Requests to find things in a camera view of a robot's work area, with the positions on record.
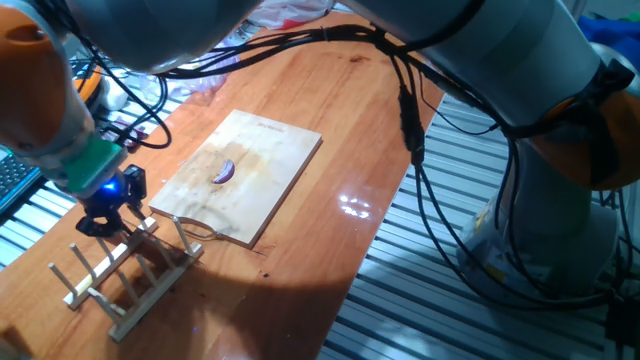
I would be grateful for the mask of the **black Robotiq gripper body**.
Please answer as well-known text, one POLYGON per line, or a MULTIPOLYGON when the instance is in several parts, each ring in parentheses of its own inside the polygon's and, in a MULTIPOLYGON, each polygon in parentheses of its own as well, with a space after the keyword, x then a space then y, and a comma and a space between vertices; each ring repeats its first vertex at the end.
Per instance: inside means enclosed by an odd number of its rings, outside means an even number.
POLYGON ((95 193, 83 198, 80 203, 91 218, 105 218, 120 221, 120 209, 130 200, 130 185, 121 171, 101 184, 95 193))

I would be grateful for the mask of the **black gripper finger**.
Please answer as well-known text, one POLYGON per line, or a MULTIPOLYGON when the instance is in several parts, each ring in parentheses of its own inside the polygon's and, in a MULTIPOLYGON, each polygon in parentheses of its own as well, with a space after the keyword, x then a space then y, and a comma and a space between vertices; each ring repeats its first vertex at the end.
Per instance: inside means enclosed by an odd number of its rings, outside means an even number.
POLYGON ((110 209, 106 215, 107 225, 113 233, 130 233, 130 229, 124 223, 118 209, 110 209))
POLYGON ((89 216, 82 217, 76 224, 76 229, 88 237, 104 238, 108 236, 108 225, 98 223, 89 216))

